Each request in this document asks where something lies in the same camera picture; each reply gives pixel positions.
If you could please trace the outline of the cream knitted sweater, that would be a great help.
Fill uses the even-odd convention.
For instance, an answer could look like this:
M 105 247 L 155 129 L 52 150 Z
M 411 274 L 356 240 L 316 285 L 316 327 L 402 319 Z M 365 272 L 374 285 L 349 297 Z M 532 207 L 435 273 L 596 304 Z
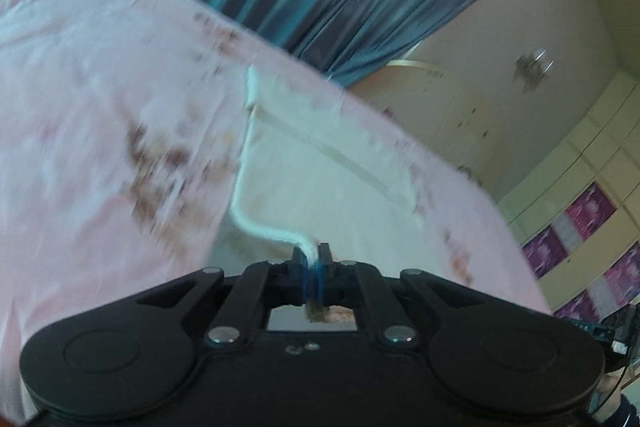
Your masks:
M 428 267 L 410 170 L 391 148 L 277 77 L 251 68 L 246 87 L 245 140 L 210 256 L 216 265 L 238 274 L 294 248 L 314 263 L 328 244 L 334 259 L 384 275 Z

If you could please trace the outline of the cream wardrobe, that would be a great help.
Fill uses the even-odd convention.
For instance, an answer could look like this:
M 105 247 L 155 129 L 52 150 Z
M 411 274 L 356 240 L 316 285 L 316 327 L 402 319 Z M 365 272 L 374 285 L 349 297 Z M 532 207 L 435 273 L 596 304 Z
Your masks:
M 639 80 L 618 72 L 499 208 L 551 311 L 599 322 L 639 299 Z

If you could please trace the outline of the cream round headboard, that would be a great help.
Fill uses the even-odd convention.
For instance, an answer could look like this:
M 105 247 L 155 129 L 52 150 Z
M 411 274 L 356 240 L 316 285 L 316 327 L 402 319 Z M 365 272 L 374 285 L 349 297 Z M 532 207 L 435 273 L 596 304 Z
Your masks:
M 427 62 L 393 60 L 348 90 L 495 194 L 504 118 L 474 82 Z

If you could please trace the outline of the pink floral bed sheet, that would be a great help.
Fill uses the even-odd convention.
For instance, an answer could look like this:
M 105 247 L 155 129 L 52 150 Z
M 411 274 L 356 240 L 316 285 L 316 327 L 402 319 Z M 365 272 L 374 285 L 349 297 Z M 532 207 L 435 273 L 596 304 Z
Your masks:
M 296 122 L 344 124 L 409 195 L 428 254 L 384 258 L 361 202 L 332 215 L 340 259 L 409 265 L 546 311 L 503 217 L 462 173 L 318 72 L 196 0 L 1 0 L 1 415 L 35 406 L 18 358 L 63 317 L 214 262 L 240 165 L 250 72 Z

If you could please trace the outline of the wall lamp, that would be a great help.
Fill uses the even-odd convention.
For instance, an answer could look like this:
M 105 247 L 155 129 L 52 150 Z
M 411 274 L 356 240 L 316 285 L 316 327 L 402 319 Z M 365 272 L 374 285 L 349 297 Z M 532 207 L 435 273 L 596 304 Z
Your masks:
M 514 64 L 513 80 L 522 84 L 524 92 L 533 92 L 546 78 L 554 66 L 554 61 L 544 49 L 521 55 Z

